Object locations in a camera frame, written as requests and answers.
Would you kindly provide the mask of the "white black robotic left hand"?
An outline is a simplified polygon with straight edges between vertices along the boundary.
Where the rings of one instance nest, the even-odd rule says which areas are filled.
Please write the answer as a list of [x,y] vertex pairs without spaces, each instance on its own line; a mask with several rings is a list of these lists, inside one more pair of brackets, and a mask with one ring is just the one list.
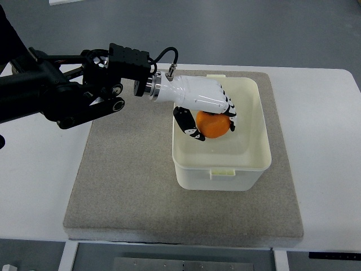
[[206,139],[196,125],[191,111],[225,115],[230,120],[230,131],[235,130],[236,110],[222,85],[212,79],[194,76],[175,76],[168,80],[164,72],[148,79],[144,91],[155,102],[173,102],[173,116],[181,131],[199,141]]

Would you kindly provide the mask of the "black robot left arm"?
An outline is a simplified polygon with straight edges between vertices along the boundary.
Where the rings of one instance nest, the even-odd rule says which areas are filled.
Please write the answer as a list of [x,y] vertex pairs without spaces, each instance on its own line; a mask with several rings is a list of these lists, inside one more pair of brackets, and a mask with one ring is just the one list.
[[144,93],[152,59],[139,51],[111,43],[108,50],[84,50],[81,55],[47,55],[29,50],[10,61],[14,75],[1,77],[1,122],[35,113],[62,129],[118,112],[123,78]]

